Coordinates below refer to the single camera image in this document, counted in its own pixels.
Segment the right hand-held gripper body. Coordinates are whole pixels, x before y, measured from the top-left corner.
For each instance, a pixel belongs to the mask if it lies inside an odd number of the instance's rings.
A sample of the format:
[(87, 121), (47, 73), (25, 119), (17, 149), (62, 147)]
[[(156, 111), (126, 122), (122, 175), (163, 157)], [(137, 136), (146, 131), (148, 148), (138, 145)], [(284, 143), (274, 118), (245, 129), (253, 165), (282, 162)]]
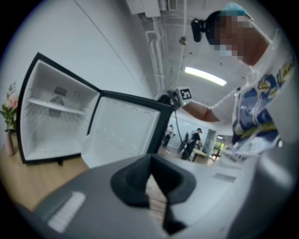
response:
[(192, 94), (189, 87), (181, 86), (175, 89), (160, 91), (156, 95), (155, 101), (170, 105), (172, 110), (177, 110), (192, 101)]

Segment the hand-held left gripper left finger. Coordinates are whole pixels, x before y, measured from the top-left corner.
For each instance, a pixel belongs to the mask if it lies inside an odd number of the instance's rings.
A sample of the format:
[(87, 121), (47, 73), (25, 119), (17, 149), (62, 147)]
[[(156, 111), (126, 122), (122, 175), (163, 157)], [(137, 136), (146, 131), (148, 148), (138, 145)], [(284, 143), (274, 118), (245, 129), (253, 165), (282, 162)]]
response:
[(154, 219), (164, 220), (167, 199), (154, 178), (152, 155), (144, 155), (117, 170), (110, 185), (125, 205), (147, 209)]

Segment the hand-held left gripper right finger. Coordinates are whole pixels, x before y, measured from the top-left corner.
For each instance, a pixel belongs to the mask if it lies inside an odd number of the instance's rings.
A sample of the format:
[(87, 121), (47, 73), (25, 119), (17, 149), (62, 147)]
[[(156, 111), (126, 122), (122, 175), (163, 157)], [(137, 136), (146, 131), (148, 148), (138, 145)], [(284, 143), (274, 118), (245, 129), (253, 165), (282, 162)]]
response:
[(189, 198), (196, 186), (195, 176), (158, 155), (151, 156), (150, 170), (166, 197), (163, 228), (169, 235), (175, 234), (186, 228), (186, 225), (174, 216), (172, 206)]

